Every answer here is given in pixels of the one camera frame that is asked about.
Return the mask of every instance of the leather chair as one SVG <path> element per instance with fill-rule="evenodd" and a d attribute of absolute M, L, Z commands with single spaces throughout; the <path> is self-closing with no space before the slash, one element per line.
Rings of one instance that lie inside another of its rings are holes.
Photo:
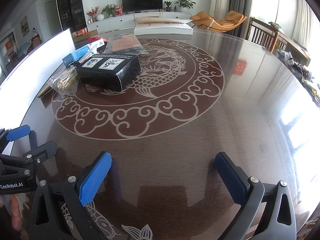
<path fill-rule="evenodd" d="M 246 16 L 235 11 L 228 12 L 225 19 L 215 20 L 206 12 L 199 12 L 190 17 L 192 23 L 200 29 L 224 33 L 238 27 L 246 20 Z"/>

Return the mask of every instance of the black box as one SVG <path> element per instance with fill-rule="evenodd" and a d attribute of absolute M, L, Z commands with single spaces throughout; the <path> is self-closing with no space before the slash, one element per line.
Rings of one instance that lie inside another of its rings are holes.
<path fill-rule="evenodd" d="M 77 67 L 82 83 L 123 91 L 140 72 L 137 55 L 95 54 Z"/>

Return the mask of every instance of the human hand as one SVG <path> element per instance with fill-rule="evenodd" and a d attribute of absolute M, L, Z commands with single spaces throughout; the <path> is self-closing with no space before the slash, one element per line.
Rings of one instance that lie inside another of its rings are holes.
<path fill-rule="evenodd" d="M 11 224 L 15 230 L 20 231 L 20 229 L 22 227 L 22 220 L 21 220 L 19 202 L 17 201 L 16 196 L 19 196 L 19 194 L 10 195 L 10 209 L 11 209 L 11 213 L 12 213 Z M 4 200 L 0 196 L 0 208 L 2 208 L 3 206 L 4 206 Z"/>

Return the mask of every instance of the bag of wooden sticks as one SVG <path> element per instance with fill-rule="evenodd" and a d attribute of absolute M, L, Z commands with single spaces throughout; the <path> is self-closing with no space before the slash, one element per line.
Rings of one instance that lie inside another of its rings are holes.
<path fill-rule="evenodd" d="M 75 96 L 78 89 L 79 76 L 76 68 L 70 67 L 49 78 L 47 83 L 59 95 Z"/>

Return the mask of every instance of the white vase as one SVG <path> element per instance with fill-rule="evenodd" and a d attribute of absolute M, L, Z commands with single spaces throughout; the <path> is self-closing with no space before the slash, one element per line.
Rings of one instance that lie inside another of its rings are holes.
<path fill-rule="evenodd" d="M 104 19 L 104 15 L 103 14 L 98 14 L 97 15 L 97 20 L 98 21 L 102 21 Z"/>
<path fill-rule="evenodd" d="M 184 13 L 186 13 L 186 12 L 188 12 L 188 7 L 180 7 L 180 11 L 181 12 L 184 12 Z"/>

